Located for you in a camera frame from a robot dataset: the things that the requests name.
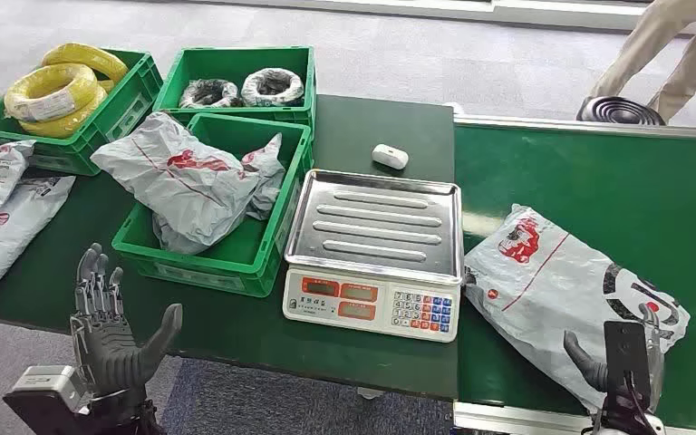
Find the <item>green table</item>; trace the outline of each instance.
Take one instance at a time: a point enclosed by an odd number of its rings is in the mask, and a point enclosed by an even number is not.
[[[668,354],[658,413],[667,424],[696,428],[696,137],[651,131],[660,134],[463,119],[453,147],[449,108],[320,96],[314,156],[325,169],[454,177],[463,191],[466,249],[486,234],[481,223],[494,224],[514,202],[530,205],[681,298],[692,319]],[[369,150],[379,142],[406,149],[410,166],[397,173],[372,164]],[[58,216],[0,282],[0,322],[66,332],[78,256],[93,240],[109,245],[132,203],[105,174],[78,179]],[[90,207],[105,214],[91,217]],[[292,322],[281,314],[283,272],[266,299],[129,273],[125,310],[143,339],[168,304],[184,304],[175,353],[185,356],[442,399],[583,411],[468,302],[449,344]]]

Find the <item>green plastic crate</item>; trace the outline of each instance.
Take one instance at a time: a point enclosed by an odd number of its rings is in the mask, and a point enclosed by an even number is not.
[[[153,235],[151,211],[137,203],[113,238],[113,248],[144,276],[241,295],[271,293],[305,173],[313,166],[311,129],[304,125],[215,114],[199,114],[188,129],[204,144],[241,159],[282,133],[279,161],[286,170],[271,217],[245,217],[226,238],[197,256],[160,249]]]
[[[305,95],[300,107],[225,107],[181,109],[179,100],[189,81],[224,79],[238,86],[251,73],[263,68],[285,68],[304,81]],[[314,131],[316,74],[313,47],[271,48],[185,48],[178,53],[169,76],[153,105],[166,111],[183,125],[197,113],[219,113],[245,118],[304,124]]]
[[[156,100],[163,81],[149,53],[106,49],[130,70],[100,107],[70,138],[32,136],[13,118],[4,117],[0,99],[0,145],[15,140],[35,140],[31,166],[79,175],[96,175],[100,169],[89,157],[102,145],[129,134]]]

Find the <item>beige pants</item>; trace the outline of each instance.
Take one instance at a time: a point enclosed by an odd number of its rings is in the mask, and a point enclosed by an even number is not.
[[[687,25],[696,22],[696,0],[655,0],[642,15],[591,97],[615,96]],[[696,92],[696,35],[676,70],[652,97],[650,107],[668,121]]]

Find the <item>gray carpet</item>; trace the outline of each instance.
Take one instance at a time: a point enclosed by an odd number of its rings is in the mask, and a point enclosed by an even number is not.
[[[150,51],[163,75],[180,47],[309,44],[321,93],[456,101],[475,114],[572,119],[623,40],[623,34],[235,5],[0,0],[0,91],[68,41]],[[624,95],[649,101],[686,43],[672,42]],[[673,123],[696,126],[696,97]],[[72,361],[67,336],[0,325],[0,434],[30,433],[1,402],[24,367]],[[396,394],[365,401],[341,385],[180,358],[168,358],[149,389],[170,433],[432,434],[451,418],[450,406],[437,401]]]
[[[290,375],[185,360],[161,416],[170,435],[445,435],[452,405]]]

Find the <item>electronic scale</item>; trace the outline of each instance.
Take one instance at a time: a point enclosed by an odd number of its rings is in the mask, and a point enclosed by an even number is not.
[[[285,251],[284,316],[451,342],[462,240],[454,184],[310,170]]]

